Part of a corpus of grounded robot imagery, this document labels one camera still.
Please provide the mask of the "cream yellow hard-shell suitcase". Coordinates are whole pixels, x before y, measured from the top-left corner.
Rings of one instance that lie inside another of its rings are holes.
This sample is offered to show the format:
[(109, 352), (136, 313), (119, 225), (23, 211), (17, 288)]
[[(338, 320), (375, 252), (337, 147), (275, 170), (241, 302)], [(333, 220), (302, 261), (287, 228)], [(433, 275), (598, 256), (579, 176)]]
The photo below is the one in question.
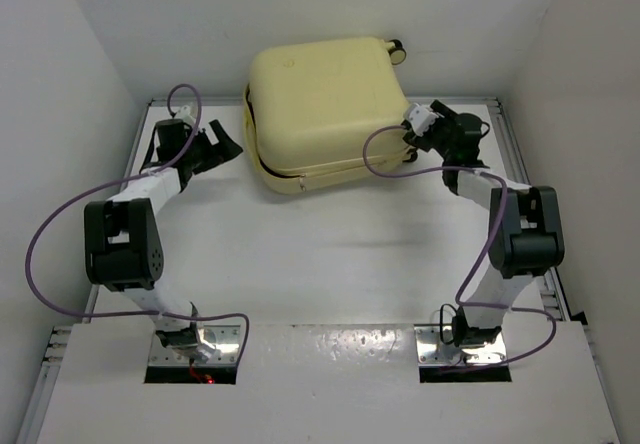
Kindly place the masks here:
[(397, 40), (356, 37), (258, 53), (244, 91), (245, 146), (272, 191), (293, 195), (391, 171), (410, 147), (396, 127), (409, 102)]

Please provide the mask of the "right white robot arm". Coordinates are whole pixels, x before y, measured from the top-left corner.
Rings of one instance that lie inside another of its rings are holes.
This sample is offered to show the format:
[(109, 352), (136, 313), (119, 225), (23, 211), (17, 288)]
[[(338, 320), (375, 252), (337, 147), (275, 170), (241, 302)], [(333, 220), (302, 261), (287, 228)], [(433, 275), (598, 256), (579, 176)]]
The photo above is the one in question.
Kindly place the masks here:
[(407, 144), (441, 157), (447, 189), (489, 213), (488, 237), (479, 256), (488, 267), (469, 298), (456, 295), (450, 342), (456, 347), (492, 343), (520, 293), (564, 258), (557, 192), (495, 174), (480, 157), (489, 126), (474, 114), (458, 113), (438, 101), (428, 107), (412, 104), (403, 126)]

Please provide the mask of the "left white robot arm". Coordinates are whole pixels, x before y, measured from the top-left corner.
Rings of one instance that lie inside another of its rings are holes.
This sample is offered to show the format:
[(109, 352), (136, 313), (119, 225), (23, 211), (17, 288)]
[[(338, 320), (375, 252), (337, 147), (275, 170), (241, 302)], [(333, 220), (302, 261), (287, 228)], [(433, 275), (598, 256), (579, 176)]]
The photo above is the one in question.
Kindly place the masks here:
[(216, 351), (191, 301), (177, 294), (166, 279), (164, 252), (156, 217), (190, 179), (238, 157), (243, 149), (218, 120), (209, 122), (215, 143), (200, 129), (177, 163), (193, 125), (186, 118), (156, 123), (141, 169), (149, 176), (130, 182), (120, 193), (84, 207), (85, 268), (91, 283), (119, 293), (142, 311), (150, 311), (161, 345), (176, 355), (206, 362)]

